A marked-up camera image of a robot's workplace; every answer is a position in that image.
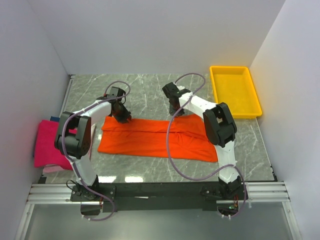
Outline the orange t shirt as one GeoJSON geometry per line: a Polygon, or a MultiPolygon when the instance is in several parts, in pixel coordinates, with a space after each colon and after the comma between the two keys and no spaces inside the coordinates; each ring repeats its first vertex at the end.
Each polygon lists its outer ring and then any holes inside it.
{"type": "MultiPolygon", "coordinates": [[[[104,154],[168,158],[166,133],[169,123],[167,120],[138,118],[119,123],[107,116],[97,150],[104,154]]],[[[173,120],[169,130],[169,149],[173,159],[218,161],[215,146],[206,136],[204,123],[195,114],[173,120]]]]}

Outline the folded magenta t shirt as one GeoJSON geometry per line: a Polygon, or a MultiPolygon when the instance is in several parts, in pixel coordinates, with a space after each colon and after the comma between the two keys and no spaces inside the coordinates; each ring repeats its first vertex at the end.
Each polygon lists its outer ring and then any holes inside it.
{"type": "Polygon", "coordinates": [[[43,168],[45,174],[73,170],[70,162],[54,146],[58,127],[58,122],[49,120],[42,120],[38,125],[34,167],[43,168]]]}

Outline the folded navy t shirt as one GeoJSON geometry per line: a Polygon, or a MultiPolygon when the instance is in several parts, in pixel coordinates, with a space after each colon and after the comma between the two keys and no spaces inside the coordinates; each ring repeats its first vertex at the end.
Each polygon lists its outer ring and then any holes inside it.
{"type": "Polygon", "coordinates": [[[60,121],[60,118],[59,118],[59,117],[56,117],[56,116],[51,116],[51,117],[50,117],[50,121],[52,121],[52,122],[59,122],[59,121],[60,121]]]}

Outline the yellow plastic tray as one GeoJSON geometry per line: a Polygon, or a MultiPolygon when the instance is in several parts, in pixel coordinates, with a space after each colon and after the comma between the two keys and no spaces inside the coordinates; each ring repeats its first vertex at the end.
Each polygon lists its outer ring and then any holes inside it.
{"type": "Polygon", "coordinates": [[[226,103],[235,119],[262,116],[256,89],[246,66],[211,66],[209,68],[214,101],[226,103]]]}

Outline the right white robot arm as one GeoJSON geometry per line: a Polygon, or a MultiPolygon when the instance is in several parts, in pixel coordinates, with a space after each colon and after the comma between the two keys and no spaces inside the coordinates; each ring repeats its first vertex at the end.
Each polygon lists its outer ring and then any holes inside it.
{"type": "Polygon", "coordinates": [[[235,139],[237,126],[228,105],[224,102],[214,103],[196,96],[190,90],[170,82],[162,88],[174,110],[166,131],[166,150],[168,159],[174,170],[183,178],[191,181],[204,181],[215,174],[222,184],[219,193],[222,198],[230,200],[237,194],[237,186],[242,184],[243,176],[236,166],[235,139]],[[169,134],[173,120],[182,112],[188,110],[203,120],[206,137],[214,145],[219,168],[202,178],[186,176],[176,167],[172,160],[169,147],[169,134]]]}

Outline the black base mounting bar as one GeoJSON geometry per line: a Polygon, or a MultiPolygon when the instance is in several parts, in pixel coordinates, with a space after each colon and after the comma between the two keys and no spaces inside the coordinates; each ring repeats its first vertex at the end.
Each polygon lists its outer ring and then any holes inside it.
{"type": "Polygon", "coordinates": [[[218,201],[246,200],[242,183],[133,182],[96,183],[95,192],[76,184],[70,201],[81,203],[82,214],[118,211],[193,210],[216,211],[218,201]]]}

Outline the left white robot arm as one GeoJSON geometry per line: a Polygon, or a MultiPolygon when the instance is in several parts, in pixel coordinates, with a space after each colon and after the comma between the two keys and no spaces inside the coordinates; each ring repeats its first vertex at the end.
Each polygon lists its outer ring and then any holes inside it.
{"type": "Polygon", "coordinates": [[[94,185],[98,176],[89,157],[92,126],[106,116],[114,117],[121,124],[128,123],[131,112],[124,106],[127,95],[125,90],[112,86],[109,93],[97,98],[89,106],[76,112],[65,111],[60,116],[54,147],[71,164],[77,183],[85,185],[82,195],[88,201],[94,201],[100,195],[100,188],[94,185]]]}

